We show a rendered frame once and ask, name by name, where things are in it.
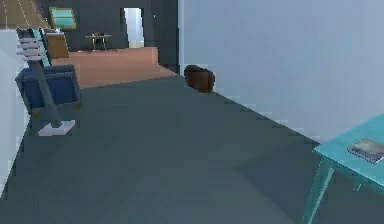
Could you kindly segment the teal panel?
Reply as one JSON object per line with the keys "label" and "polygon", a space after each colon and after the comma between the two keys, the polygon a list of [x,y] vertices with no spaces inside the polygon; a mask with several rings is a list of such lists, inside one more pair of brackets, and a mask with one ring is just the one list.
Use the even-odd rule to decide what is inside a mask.
{"label": "teal panel", "polygon": [[51,60],[49,58],[46,44],[44,40],[44,34],[42,29],[33,29],[32,30],[34,37],[38,40],[38,43],[40,44],[40,49],[42,51],[41,57],[42,57],[42,63],[44,67],[49,67],[51,65]]}

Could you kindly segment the brown wooden cabinet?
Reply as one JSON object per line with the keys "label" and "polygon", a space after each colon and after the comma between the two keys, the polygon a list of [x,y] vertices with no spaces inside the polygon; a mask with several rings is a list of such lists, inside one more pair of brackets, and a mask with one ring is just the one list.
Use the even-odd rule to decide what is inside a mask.
{"label": "brown wooden cabinet", "polygon": [[46,35],[48,53],[52,59],[68,58],[69,52],[64,34],[48,33]]}

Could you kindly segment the white doorway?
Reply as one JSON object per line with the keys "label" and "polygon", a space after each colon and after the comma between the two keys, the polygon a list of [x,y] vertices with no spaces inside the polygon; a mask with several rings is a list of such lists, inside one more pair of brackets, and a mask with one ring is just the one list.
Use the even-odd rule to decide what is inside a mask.
{"label": "white doorway", "polygon": [[142,48],[144,46],[142,10],[140,8],[125,8],[124,13],[129,47]]}

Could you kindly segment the small dark desk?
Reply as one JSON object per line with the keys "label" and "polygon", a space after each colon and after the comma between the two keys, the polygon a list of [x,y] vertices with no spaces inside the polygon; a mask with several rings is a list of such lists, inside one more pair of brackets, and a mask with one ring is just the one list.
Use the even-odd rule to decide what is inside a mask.
{"label": "small dark desk", "polygon": [[107,43],[112,42],[113,36],[111,34],[104,34],[104,33],[93,33],[91,35],[86,35],[85,39],[89,41],[88,51],[89,52],[95,52],[96,51],[96,45],[98,43],[101,43],[103,46],[103,49],[107,49]]}

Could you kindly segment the teal table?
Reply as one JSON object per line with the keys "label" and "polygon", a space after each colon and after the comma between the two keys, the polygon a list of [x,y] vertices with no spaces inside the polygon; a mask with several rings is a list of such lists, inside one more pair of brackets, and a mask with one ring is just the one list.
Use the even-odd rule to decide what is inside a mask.
{"label": "teal table", "polygon": [[354,190],[358,190],[361,186],[367,186],[384,197],[384,159],[373,164],[347,151],[350,145],[363,138],[384,143],[384,113],[313,149],[320,156],[320,162],[301,218],[301,224],[312,224],[335,171],[350,177],[353,181]]}

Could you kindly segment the grey spiral notebook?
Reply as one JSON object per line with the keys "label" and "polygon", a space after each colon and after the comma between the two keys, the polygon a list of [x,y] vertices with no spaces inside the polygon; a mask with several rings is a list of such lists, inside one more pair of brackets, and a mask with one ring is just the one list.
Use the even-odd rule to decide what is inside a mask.
{"label": "grey spiral notebook", "polygon": [[373,164],[377,164],[384,159],[384,144],[369,138],[363,138],[353,143],[347,150]]}

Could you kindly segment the grey floor lamp white base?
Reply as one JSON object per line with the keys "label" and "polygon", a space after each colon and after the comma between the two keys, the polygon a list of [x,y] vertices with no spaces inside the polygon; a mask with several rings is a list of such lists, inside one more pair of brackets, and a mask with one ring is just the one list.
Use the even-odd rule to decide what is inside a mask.
{"label": "grey floor lamp white base", "polygon": [[24,61],[29,63],[29,67],[36,75],[40,92],[45,104],[45,110],[49,117],[49,123],[38,131],[39,136],[64,136],[74,126],[75,121],[62,121],[57,108],[55,106],[53,97],[50,92],[48,82],[44,75],[42,61],[42,50],[36,38],[21,38],[17,47],[20,49],[17,55],[24,57]]}

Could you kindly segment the brown round basket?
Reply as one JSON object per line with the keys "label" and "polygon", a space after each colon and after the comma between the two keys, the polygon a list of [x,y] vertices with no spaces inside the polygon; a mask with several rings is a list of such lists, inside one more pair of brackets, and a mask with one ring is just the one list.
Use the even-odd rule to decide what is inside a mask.
{"label": "brown round basket", "polygon": [[202,93],[213,91],[215,75],[212,71],[197,65],[188,65],[184,69],[184,77],[187,85]]}

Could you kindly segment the framed teal picture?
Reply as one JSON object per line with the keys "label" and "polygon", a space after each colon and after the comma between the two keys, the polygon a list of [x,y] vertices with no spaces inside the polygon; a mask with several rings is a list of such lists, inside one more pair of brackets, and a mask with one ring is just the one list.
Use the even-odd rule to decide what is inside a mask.
{"label": "framed teal picture", "polygon": [[59,29],[75,29],[76,21],[72,8],[50,7],[52,24]]}

